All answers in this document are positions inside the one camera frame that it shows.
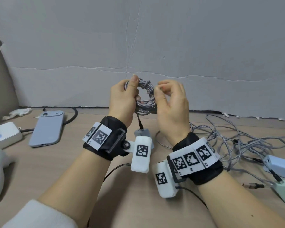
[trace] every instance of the white power strip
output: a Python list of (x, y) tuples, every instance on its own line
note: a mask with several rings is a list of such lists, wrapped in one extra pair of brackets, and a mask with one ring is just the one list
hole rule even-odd
[(22, 134), (13, 122), (0, 125), (0, 149), (10, 146), (21, 139)]

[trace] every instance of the light blue smartphone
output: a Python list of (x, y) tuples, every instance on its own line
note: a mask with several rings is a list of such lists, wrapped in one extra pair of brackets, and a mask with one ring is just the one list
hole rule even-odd
[(59, 142), (63, 120), (64, 112), (61, 110), (43, 112), (39, 116), (29, 145), (39, 147)]

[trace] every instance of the thin black wire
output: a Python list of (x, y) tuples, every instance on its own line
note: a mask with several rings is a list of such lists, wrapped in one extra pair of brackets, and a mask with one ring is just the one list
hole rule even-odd
[(206, 203), (196, 193), (194, 193), (192, 190), (189, 190), (188, 188), (182, 187), (182, 186), (176, 186), (175, 188), (189, 191), (190, 193), (194, 194), (205, 205), (205, 207), (207, 207)]
[[(118, 169), (118, 168), (121, 167), (121, 166), (131, 166), (131, 163), (124, 163), (124, 164), (121, 164), (121, 165), (115, 167), (113, 170), (111, 170), (110, 173), (107, 174), (107, 176), (105, 176), (103, 182), (107, 179), (107, 177), (108, 177), (111, 173), (113, 173), (114, 170)], [(89, 225), (90, 225), (90, 218), (89, 218), (89, 220), (88, 220), (88, 222), (87, 222), (87, 227), (89, 227)]]
[[(75, 107), (71, 107), (74, 111), (75, 111), (75, 114), (69, 119), (67, 120), (66, 122), (64, 122), (62, 125), (65, 126), (67, 124), (69, 124), (70, 122), (74, 121), (77, 116), (78, 116), (78, 110), (75, 108)], [(25, 132), (31, 132), (31, 131), (34, 131), (34, 129), (24, 129), (24, 130), (20, 130), (21, 133), (25, 133)]]

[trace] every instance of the fingernail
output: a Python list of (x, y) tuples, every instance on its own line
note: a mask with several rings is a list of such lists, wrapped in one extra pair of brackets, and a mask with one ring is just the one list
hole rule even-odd
[(137, 81), (138, 80), (138, 76), (133, 74), (133, 76), (131, 77), (131, 81)]

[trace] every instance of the torn paper piece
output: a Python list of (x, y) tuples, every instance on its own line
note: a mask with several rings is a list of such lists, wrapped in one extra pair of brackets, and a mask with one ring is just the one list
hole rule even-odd
[(9, 113), (9, 116), (3, 116), (2, 120), (12, 119), (12, 118), (16, 117), (17, 115), (22, 117), (23, 115), (28, 114), (29, 112), (31, 112), (31, 110), (32, 110), (31, 108), (14, 110), (14, 111)]

